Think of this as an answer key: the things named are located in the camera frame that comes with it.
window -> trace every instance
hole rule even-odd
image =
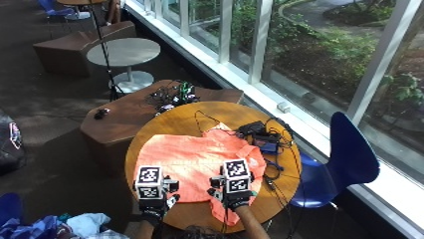
[[[255,0],[232,1],[228,60],[248,71],[255,21]]]
[[[163,18],[177,27],[181,27],[181,4],[179,0],[162,1]]]
[[[279,2],[270,18],[262,81],[328,121],[333,112],[347,110],[393,4],[368,11],[364,2]]]
[[[393,55],[363,119],[377,154],[424,184],[422,6]]]
[[[190,35],[216,52],[219,36],[219,1],[193,0],[189,4]]]

orange cloth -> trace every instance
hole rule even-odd
[[[179,202],[211,201],[211,215],[223,222],[224,210],[218,200],[211,198],[210,178],[219,175],[224,160],[244,158],[254,175],[251,190],[260,189],[264,160],[256,146],[234,135],[234,131],[220,123],[203,133],[203,137],[157,134],[145,143],[138,156],[134,178],[141,165],[159,165],[163,175],[179,181]],[[238,216],[227,212],[226,224],[232,226]]]

black glove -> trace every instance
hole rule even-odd
[[[256,193],[254,191],[246,191],[234,194],[226,194],[214,188],[210,188],[208,195],[222,202],[224,208],[235,211],[238,207],[248,206],[250,197],[256,196]]]
[[[227,200],[227,208],[231,211],[235,211],[235,209],[240,206],[248,206],[248,197],[239,197]]]
[[[170,199],[167,199],[166,194],[163,195],[163,199],[158,200],[141,200],[139,201],[139,209],[142,212],[142,220],[150,222],[150,224],[157,227],[163,220],[165,215],[169,210],[179,200],[181,196],[174,194]]]
[[[150,224],[157,227],[163,220],[166,214],[165,208],[158,207],[141,207],[142,220],[150,222]]]

wooden table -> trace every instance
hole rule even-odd
[[[92,158],[107,175],[123,174],[125,155],[130,142],[143,125],[155,117],[157,109],[146,101],[147,95],[158,88],[178,85],[179,83],[171,80],[161,80],[89,111],[80,130]],[[202,102],[238,103],[242,99],[242,91],[236,89],[211,90],[195,87],[195,93]],[[109,114],[103,119],[94,119],[95,112],[103,108],[110,110]]]
[[[197,119],[200,124],[200,128],[207,129],[214,126],[214,121],[202,116],[202,114],[198,114],[195,119],[197,111],[202,111],[206,115],[223,122],[231,129],[236,129],[240,125],[256,120],[266,122],[268,119],[268,116],[258,110],[224,102],[194,103],[177,107],[161,114],[145,124],[129,147],[125,170],[129,188],[131,191],[138,154],[143,144],[153,135],[174,134],[200,136]],[[288,133],[274,120],[268,122],[267,127],[274,127],[279,131],[283,131],[283,136],[290,138]],[[282,172],[279,179],[274,182],[283,194],[283,198],[280,199],[283,204],[286,204],[292,197],[299,183],[300,163],[296,145],[294,145],[291,149],[292,152],[290,149],[286,149],[278,157],[279,165],[283,166],[284,171]],[[271,160],[274,159],[272,155],[266,155],[264,157]],[[268,167],[264,172],[272,175],[274,169]],[[274,192],[268,191],[264,182],[262,183],[260,191],[250,208],[260,223],[267,221],[282,210],[282,206],[274,196]],[[169,211],[165,217],[165,223],[181,229],[186,229],[190,225],[198,225],[211,227],[214,230],[220,231],[222,227],[222,222],[219,222],[211,215],[208,202],[178,203]],[[239,221],[234,226],[226,227],[227,233],[240,230],[243,230],[243,227]]]

wooden bench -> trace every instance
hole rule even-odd
[[[86,114],[80,130],[92,157],[107,175],[123,174],[130,142],[142,126],[155,116],[155,107],[146,101],[146,96],[159,87],[177,84],[171,80],[158,81],[142,90],[92,109]],[[199,87],[195,87],[195,93],[202,102],[239,103],[243,95],[240,90],[208,90]],[[109,114],[102,119],[94,119],[95,112],[103,108],[110,110]]]
[[[105,42],[137,37],[134,23],[125,21],[101,28]],[[44,70],[48,73],[77,77],[90,77],[86,59],[89,50],[99,44],[95,30],[73,32],[65,37],[33,44]]]

